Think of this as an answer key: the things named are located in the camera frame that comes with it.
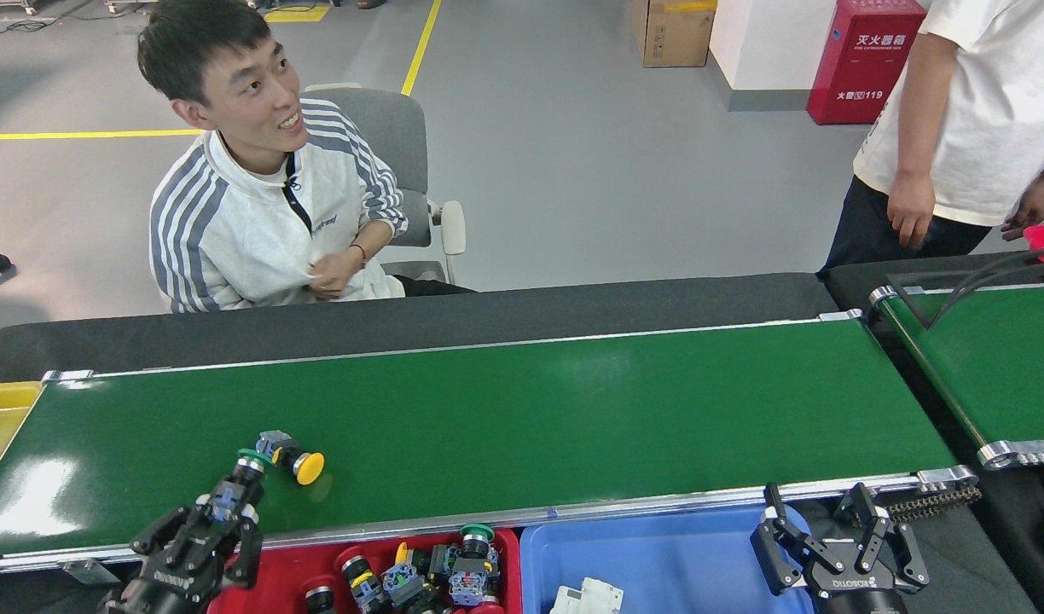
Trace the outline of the standing person's right hand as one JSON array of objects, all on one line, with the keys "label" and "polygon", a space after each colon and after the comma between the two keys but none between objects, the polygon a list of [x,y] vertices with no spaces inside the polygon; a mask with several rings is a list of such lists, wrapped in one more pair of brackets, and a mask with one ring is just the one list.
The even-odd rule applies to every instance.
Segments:
[{"label": "standing person's right hand", "polygon": [[929,171],[898,171],[889,188],[887,218],[901,247],[920,247],[934,217],[936,195]]}]

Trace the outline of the seated person's left hand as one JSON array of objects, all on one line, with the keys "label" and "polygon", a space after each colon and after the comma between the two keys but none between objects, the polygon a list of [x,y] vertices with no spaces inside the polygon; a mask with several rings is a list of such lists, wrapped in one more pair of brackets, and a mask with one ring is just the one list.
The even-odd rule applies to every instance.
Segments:
[{"label": "seated person's left hand", "polygon": [[351,278],[365,268],[366,261],[366,252],[358,244],[321,257],[309,269],[314,277],[308,285],[309,291],[322,299],[339,299]]}]

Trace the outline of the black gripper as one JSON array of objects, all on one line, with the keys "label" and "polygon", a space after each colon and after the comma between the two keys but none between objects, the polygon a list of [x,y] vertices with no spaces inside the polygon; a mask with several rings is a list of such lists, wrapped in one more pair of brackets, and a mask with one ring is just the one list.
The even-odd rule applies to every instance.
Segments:
[{"label": "black gripper", "polygon": [[751,534],[753,553],[763,569],[772,595],[807,587],[815,613],[907,613],[889,568],[879,562],[882,544],[889,545],[901,589],[924,589],[929,571],[911,524],[898,524],[878,507],[863,482],[850,487],[839,513],[860,520],[862,538],[856,549],[838,549],[832,562],[825,544],[799,529],[787,517],[779,485],[764,487],[765,514]]},{"label": "black gripper", "polygon": [[[209,544],[210,505],[179,506],[130,540],[144,557],[140,574],[104,597],[105,613],[206,613],[227,587],[252,589],[259,574],[264,533],[250,517],[239,520],[239,552],[233,536]],[[190,570],[188,564],[199,564]]]}]

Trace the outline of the standing person's left hand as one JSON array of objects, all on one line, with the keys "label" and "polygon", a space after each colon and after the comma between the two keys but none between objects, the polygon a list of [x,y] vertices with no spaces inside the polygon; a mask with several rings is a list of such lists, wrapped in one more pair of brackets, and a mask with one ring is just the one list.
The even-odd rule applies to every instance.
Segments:
[{"label": "standing person's left hand", "polygon": [[1000,237],[1004,241],[1020,240],[1024,231],[1034,225],[1044,221],[1044,174],[1034,179],[1024,190],[1020,200],[1009,214],[1003,225],[999,227]]}]

